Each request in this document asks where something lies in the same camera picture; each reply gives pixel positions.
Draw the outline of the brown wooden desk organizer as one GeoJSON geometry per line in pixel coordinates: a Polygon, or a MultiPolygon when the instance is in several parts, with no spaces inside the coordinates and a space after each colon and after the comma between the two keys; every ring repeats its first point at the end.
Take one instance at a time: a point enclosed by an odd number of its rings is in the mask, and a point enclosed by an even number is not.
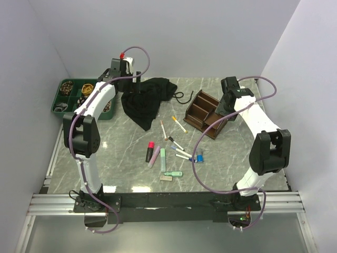
{"type": "Polygon", "coordinates": [[[184,121],[201,132],[223,116],[215,113],[219,100],[199,90],[185,112],[184,121]]]}

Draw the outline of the pink black highlighter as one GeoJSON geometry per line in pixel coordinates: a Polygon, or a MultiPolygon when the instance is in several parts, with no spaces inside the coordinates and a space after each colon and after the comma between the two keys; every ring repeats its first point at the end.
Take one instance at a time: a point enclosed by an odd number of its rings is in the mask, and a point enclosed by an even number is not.
{"type": "Polygon", "coordinates": [[[153,141],[150,141],[148,143],[146,158],[145,158],[145,162],[147,162],[147,163],[149,163],[151,158],[152,158],[154,146],[155,146],[155,143],[153,141]]]}

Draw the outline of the purple pastel highlighter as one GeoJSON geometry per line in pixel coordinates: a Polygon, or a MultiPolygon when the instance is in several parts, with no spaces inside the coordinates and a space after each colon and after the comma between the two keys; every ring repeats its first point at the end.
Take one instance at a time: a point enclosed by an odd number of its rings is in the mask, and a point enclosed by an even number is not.
{"type": "Polygon", "coordinates": [[[161,149],[160,146],[157,146],[157,147],[156,147],[156,149],[155,149],[155,151],[154,151],[154,153],[153,153],[153,155],[152,155],[152,157],[151,157],[151,159],[150,159],[150,161],[149,161],[149,163],[148,163],[148,167],[149,167],[149,168],[152,168],[152,167],[153,167],[153,165],[154,165],[154,163],[155,163],[155,161],[156,161],[156,159],[157,159],[157,156],[158,156],[159,153],[160,153],[160,149],[161,149]]]}

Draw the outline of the green pastel highlighter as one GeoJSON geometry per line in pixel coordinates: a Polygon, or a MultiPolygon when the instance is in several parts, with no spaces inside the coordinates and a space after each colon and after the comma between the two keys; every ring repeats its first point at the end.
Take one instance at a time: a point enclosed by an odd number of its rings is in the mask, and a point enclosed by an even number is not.
{"type": "Polygon", "coordinates": [[[161,172],[166,172],[166,151],[164,148],[160,149],[161,172]]]}

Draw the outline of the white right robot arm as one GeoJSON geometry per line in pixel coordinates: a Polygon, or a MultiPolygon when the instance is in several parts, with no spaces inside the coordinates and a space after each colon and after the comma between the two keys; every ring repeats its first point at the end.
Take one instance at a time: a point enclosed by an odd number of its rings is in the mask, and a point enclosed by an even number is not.
{"type": "Polygon", "coordinates": [[[249,127],[254,142],[249,154],[250,167],[234,186],[239,192],[232,194],[231,204],[237,210],[255,202],[255,195],[273,174],[289,164],[291,134],[273,123],[258,104],[253,92],[239,85],[236,77],[221,80],[223,96],[215,110],[228,121],[238,115],[249,127]]]}

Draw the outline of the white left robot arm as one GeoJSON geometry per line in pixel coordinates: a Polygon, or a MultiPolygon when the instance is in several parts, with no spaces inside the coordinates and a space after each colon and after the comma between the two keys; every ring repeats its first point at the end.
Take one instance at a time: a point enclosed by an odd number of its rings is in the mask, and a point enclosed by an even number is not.
{"type": "Polygon", "coordinates": [[[96,162],[101,143],[97,121],[108,102],[118,92],[129,91],[141,75],[134,71],[133,58],[121,55],[112,59],[110,68],[98,78],[82,105],[63,116],[64,144],[77,163],[81,180],[76,201],[94,212],[108,207],[96,162]]]}

